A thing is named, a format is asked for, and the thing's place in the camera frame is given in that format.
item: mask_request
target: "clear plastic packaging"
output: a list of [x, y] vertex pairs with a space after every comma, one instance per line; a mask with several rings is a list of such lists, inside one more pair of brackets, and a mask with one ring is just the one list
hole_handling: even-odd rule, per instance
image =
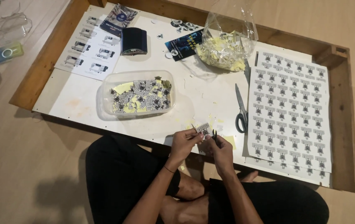
[[[223, 12], [230, 12], [234, 19], [223, 15]], [[230, 71], [243, 71], [244, 60], [251, 56], [257, 40], [258, 32], [248, 0], [236, 4], [218, 0], [208, 14], [203, 42], [197, 45], [195, 51], [209, 65]]]
[[[170, 107], [167, 109], [145, 111], [138, 113], [115, 113], [113, 109], [114, 96], [110, 93], [110, 89], [115, 88], [116, 86], [124, 83], [130, 83], [133, 81], [145, 80], [145, 79], [154, 79], [155, 77], [160, 76], [161, 80], [170, 81], [172, 88], [169, 94], [170, 97]], [[131, 72], [122, 72], [109, 74], [101, 85], [102, 93], [102, 109], [110, 114], [115, 115], [118, 118], [131, 118], [144, 115], [156, 115], [163, 114], [170, 111], [176, 103], [176, 86], [172, 74], [166, 70], [148, 70], [148, 71], [131, 71]]]
[[0, 18], [0, 44], [6, 45], [27, 36], [32, 28], [32, 21], [24, 13], [14, 13]]

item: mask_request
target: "clear plastic bag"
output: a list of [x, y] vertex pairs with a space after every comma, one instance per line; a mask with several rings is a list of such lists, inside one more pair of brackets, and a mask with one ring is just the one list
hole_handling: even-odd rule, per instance
[[[230, 12], [231, 17], [223, 15]], [[196, 53], [205, 63], [230, 71], [243, 71], [245, 58], [254, 51], [256, 31], [248, 0], [227, 5], [224, 0], [213, 4]]]

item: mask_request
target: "wooden floor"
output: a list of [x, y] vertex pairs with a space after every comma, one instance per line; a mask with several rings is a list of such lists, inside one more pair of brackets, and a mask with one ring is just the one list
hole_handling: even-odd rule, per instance
[[[46, 122], [7, 103], [68, 0], [19, 1], [33, 28], [22, 41], [25, 55], [0, 65], [0, 224], [92, 223], [84, 150], [99, 135]], [[173, 1], [210, 9], [207, 0]], [[3, 1], [0, 17], [17, 7], [17, 0]], [[355, 104], [355, 0], [257, 0], [253, 8], [258, 24], [349, 47]], [[200, 172], [190, 170], [195, 177]], [[215, 174], [206, 164], [205, 178]], [[355, 193], [317, 191], [329, 205], [329, 223], [355, 223]]]

